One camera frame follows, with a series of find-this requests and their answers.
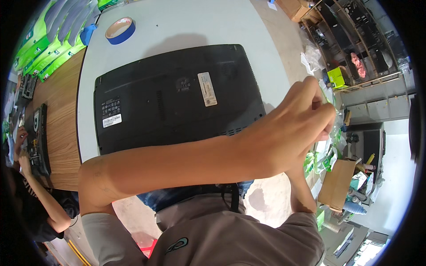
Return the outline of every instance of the white table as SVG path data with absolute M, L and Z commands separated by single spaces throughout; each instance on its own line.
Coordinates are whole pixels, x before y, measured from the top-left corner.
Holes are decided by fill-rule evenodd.
M 122 17 L 135 21 L 135 33 L 125 42 L 111 45 L 105 31 Z M 99 155 L 93 111 L 97 77 L 156 54 L 227 43 L 244 47 L 270 112 L 283 100 L 290 84 L 275 45 L 249 0 L 140 0 L 102 14 L 87 47 L 78 90 L 81 160 Z

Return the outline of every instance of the grey t-shirt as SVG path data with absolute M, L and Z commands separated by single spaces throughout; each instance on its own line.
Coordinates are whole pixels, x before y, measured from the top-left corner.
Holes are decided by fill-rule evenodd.
M 230 197 L 225 198 L 230 204 Z M 245 213 L 240 198 L 240 212 Z M 163 234 L 148 260 L 120 220 L 110 214 L 82 217 L 100 265 L 319 265 L 325 245 L 313 214 L 292 214 L 272 228 L 230 212 L 220 194 L 203 194 L 157 213 Z

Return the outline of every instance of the pink cloth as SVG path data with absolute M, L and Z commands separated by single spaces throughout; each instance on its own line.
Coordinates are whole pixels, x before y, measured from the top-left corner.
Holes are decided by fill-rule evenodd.
M 363 63 L 361 63 L 360 59 L 355 53 L 351 53 L 352 63 L 357 67 L 358 74 L 360 77 L 366 77 L 366 70 L 364 69 Z

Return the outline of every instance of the logo print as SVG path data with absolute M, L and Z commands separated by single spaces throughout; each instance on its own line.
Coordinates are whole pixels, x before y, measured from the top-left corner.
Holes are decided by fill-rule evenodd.
M 177 250 L 177 249 L 183 248 L 187 244 L 188 244 L 188 238 L 183 237 L 183 238 L 179 239 L 178 241 L 176 241 L 176 243 L 171 244 L 167 248 L 166 253 L 164 255 L 166 255 L 167 253 L 169 253 L 169 252 L 171 252 L 173 250 Z

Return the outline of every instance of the person in black t-shirt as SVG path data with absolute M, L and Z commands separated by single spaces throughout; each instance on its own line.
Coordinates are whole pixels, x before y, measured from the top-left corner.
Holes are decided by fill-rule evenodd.
M 71 218 L 55 199 L 60 198 L 60 192 L 44 188 L 32 175 L 29 155 L 20 148 L 27 135 L 24 127 L 18 129 L 11 169 L 13 180 L 9 180 L 12 194 L 34 241 L 63 238 L 63 232 L 69 227 Z

